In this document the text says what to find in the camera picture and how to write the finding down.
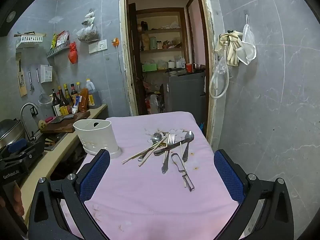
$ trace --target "hanging bag of food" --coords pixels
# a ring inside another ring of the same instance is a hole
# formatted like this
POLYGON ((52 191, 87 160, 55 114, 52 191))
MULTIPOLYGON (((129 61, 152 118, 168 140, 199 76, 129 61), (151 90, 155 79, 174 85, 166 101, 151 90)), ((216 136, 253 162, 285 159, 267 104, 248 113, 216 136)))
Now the hanging bag of food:
POLYGON ((90 9, 82 22, 84 28, 76 33, 79 41, 92 42, 100 40, 100 34, 98 33, 97 27, 93 25, 94 18, 94 12, 90 9))
POLYGON ((75 64, 78 61, 77 45, 75 41, 70 43, 70 52, 68 57, 72 64, 75 64))

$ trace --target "white hose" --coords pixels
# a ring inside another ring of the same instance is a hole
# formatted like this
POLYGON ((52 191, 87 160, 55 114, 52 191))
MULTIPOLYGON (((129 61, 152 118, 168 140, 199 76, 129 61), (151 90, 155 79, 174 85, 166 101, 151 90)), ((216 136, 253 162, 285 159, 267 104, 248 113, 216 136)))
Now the white hose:
POLYGON ((229 70, 228 70, 228 64, 227 64, 227 49, 226 48, 223 51, 223 58, 224 58, 224 64, 226 66, 227 84, 226 84, 223 92, 220 95, 214 96, 212 94, 212 84, 213 84, 214 79, 216 78, 216 71, 213 72, 213 75, 212 75, 212 78, 211 78, 210 84, 209 84, 209 94, 213 99, 218 99, 218 98, 222 97, 227 92, 227 89, 229 86, 229 70))

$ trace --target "orange plug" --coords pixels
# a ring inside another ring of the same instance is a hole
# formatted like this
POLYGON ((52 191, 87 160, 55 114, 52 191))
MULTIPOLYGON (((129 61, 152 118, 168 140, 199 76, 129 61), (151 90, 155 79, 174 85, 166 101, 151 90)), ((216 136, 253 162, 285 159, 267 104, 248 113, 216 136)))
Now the orange plug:
POLYGON ((120 42, 119 42, 119 39, 118 38, 114 38, 113 40, 112 40, 112 44, 113 44, 113 46, 119 46, 119 44, 120 44, 120 42))

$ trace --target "plastic bag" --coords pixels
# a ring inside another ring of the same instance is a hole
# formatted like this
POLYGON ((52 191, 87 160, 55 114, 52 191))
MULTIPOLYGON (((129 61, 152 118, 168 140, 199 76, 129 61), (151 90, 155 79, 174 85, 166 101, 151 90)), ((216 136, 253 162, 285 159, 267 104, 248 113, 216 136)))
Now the plastic bag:
POLYGON ((226 65, 224 62, 224 57, 222 57, 220 59, 220 61, 218 62, 217 66, 214 69, 215 74, 219 74, 219 75, 223 75, 226 73, 226 65))
POLYGON ((76 33, 76 35, 78 36, 79 41, 82 42, 92 42, 100 40, 100 34, 93 24, 82 28, 76 33))
POLYGON ((97 27, 93 25, 94 18, 94 11, 90 9, 82 22, 82 25, 85 27, 76 33, 79 41, 92 42, 100 40, 100 34, 98 33, 97 27))
POLYGON ((75 64, 78 61, 77 45, 75 41, 70 43, 70 52, 68 57, 72 64, 75 64))
POLYGON ((243 28, 242 47, 236 49, 236 54, 243 64, 249 65, 249 63, 257 56, 257 49, 254 35, 250 30, 248 15, 246 15, 246 22, 247 23, 243 28))

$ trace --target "sink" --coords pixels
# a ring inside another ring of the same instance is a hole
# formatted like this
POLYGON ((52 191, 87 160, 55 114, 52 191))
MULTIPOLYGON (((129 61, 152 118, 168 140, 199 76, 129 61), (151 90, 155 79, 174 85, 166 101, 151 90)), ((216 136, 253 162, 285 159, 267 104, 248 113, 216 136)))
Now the sink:
POLYGON ((45 134, 42 134, 36 140, 36 142, 43 142, 45 144, 53 141, 54 142, 53 145, 47 145, 47 144, 44 145, 45 151, 53 151, 57 147, 57 145, 63 140, 63 138, 65 138, 67 134, 68 133, 45 133, 45 134))

